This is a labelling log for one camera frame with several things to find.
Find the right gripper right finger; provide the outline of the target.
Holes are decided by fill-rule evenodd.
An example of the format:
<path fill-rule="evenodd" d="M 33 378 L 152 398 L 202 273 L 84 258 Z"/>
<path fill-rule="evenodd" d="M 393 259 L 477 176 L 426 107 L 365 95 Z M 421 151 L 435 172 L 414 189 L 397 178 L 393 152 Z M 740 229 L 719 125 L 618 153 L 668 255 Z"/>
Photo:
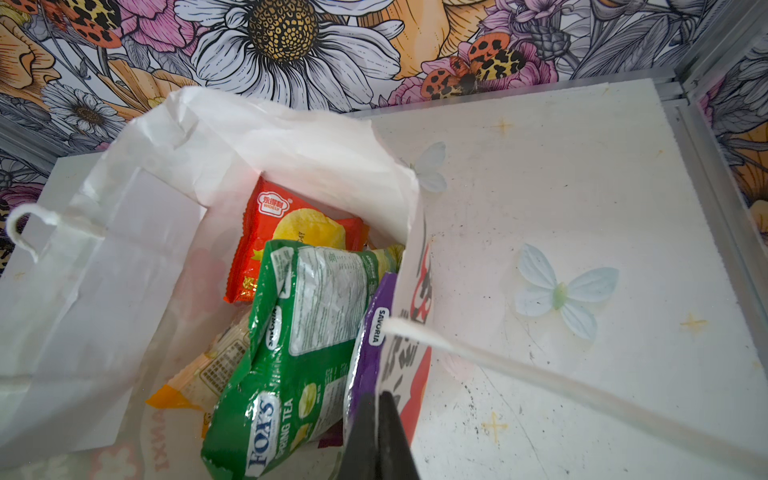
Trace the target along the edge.
<path fill-rule="evenodd" d="M 378 399 L 377 448 L 377 479 L 420 479 L 394 397 L 387 391 Z"/>

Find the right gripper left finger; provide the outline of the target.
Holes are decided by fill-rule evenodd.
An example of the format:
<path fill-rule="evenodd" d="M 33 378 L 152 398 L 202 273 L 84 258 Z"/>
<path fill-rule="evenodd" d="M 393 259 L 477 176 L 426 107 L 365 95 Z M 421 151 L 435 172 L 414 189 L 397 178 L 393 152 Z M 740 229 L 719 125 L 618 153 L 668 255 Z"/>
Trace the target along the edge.
<path fill-rule="evenodd" d="M 374 480 L 378 468 L 376 397 L 364 395 L 345 445 L 338 480 Z"/>

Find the purple Fox's candy bag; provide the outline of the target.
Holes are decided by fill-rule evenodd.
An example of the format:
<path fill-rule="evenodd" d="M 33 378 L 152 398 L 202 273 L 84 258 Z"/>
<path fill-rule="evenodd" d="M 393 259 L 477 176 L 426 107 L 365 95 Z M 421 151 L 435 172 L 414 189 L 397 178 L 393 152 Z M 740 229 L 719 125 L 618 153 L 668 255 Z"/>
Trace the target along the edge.
<path fill-rule="evenodd" d="M 391 316 L 396 282 L 396 273 L 385 273 L 368 305 L 353 347 L 343 401 L 343 419 L 320 437 L 320 449 L 343 445 L 357 416 L 361 399 L 376 391 L 385 346 L 381 326 Z"/>

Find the green yellow candy bag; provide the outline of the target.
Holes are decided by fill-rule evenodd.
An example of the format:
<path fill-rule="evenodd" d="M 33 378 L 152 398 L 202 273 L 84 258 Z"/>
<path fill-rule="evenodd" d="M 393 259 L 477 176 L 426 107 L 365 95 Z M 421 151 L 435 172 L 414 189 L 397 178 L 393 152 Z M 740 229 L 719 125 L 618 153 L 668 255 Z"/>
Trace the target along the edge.
<path fill-rule="evenodd" d="M 214 479 L 256 479 L 342 419 L 355 338 L 404 248 L 265 246 L 250 346 L 214 409 L 201 458 Z"/>

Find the small tan snack packet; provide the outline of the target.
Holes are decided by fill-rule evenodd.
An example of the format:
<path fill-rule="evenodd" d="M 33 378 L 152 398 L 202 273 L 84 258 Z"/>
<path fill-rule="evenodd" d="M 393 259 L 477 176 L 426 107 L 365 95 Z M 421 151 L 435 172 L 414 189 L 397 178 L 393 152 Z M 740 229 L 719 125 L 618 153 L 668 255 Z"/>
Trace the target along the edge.
<path fill-rule="evenodd" d="M 203 413 L 201 436 L 206 437 L 212 415 L 236 367 L 249 351 L 250 311 L 235 312 L 230 325 L 208 348 L 157 390 L 146 404 L 156 409 L 190 409 Z"/>

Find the red yellow snack packet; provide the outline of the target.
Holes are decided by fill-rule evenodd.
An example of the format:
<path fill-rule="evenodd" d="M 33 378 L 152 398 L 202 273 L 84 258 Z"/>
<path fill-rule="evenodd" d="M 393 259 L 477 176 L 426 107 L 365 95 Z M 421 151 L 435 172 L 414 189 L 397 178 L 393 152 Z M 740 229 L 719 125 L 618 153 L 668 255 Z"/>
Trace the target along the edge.
<path fill-rule="evenodd" d="M 243 214 L 243 235 L 230 268 L 224 300 L 253 300 L 265 246 L 271 240 L 360 251 L 368 235 L 369 227 L 362 219 L 334 220 L 296 194 L 259 178 Z"/>

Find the white paper bag red flower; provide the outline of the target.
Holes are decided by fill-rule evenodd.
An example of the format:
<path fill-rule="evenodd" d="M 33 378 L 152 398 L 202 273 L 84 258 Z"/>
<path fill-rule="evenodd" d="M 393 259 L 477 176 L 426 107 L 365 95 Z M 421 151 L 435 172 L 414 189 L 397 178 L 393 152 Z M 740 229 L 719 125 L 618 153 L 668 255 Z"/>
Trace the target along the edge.
<path fill-rule="evenodd" d="M 763 479 L 766 348 L 648 80 L 358 115 L 200 87 L 63 159 L 1 280 L 5 479 L 204 479 L 149 396 L 234 319 L 260 177 L 405 246 L 384 387 L 424 479 Z"/>

